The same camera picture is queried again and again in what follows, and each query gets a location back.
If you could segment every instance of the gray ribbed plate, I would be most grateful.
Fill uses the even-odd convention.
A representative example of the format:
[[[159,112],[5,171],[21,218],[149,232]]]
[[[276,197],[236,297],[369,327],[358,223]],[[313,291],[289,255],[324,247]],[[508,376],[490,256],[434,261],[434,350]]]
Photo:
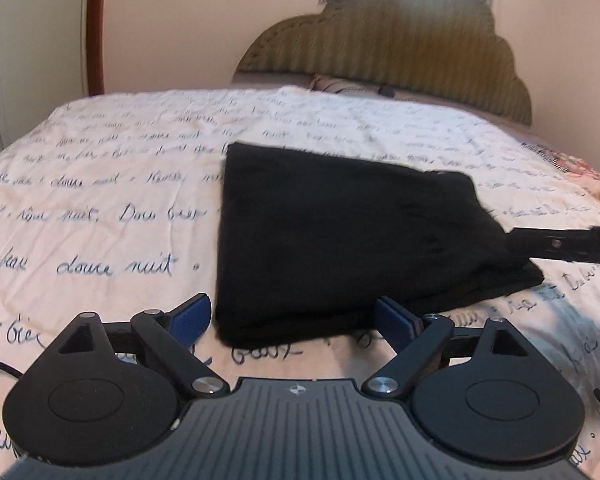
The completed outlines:
[[[124,462],[76,469],[20,460],[3,480],[582,480],[567,461],[482,469],[446,455],[398,402],[349,380],[243,379],[230,396],[193,402],[177,430]]]

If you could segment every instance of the triangular cutout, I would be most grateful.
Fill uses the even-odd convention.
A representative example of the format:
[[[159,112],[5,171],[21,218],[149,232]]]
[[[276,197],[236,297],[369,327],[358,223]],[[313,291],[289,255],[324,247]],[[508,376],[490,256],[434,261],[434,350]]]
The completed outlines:
[[[80,325],[69,340],[59,350],[61,354],[93,352],[93,337],[90,325]]]
[[[497,355],[515,355],[518,357],[526,357],[526,350],[520,346],[515,338],[506,330],[498,330],[496,339],[493,342],[493,350]]]

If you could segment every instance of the green upholstered headboard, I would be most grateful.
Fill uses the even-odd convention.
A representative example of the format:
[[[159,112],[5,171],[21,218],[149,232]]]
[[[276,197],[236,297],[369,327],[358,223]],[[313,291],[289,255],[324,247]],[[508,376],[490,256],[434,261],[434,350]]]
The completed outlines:
[[[329,0],[263,32],[237,72],[328,74],[531,124],[531,98],[483,0]]]

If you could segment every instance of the bed sheet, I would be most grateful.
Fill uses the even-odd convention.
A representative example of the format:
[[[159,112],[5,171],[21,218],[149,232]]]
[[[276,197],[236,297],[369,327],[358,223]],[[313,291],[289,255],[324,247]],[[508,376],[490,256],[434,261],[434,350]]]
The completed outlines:
[[[505,229],[586,228],[600,203],[463,110],[299,88],[118,94],[58,108],[0,154],[0,360],[25,370],[79,312],[128,320],[215,293],[222,160],[234,140],[470,174]],[[510,319],[571,381],[587,420],[572,462],[600,479],[600,265],[536,260],[545,282],[449,313]],[[363,379],[377,333],[245,351],[209,329],[196,355],[239,376]],[[0,410],[13,384],[0,373]],[[13,463],[0,418],[0,473]]]

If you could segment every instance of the folded black garment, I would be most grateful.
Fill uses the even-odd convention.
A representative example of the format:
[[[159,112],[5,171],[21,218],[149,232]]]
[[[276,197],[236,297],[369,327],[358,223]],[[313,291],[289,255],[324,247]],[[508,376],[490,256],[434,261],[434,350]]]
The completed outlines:
[[[228,147],[216,327],[231,346],[368,328],[383,295],[426,314],[542,279],[506,251],[502,227],[465,174]]]

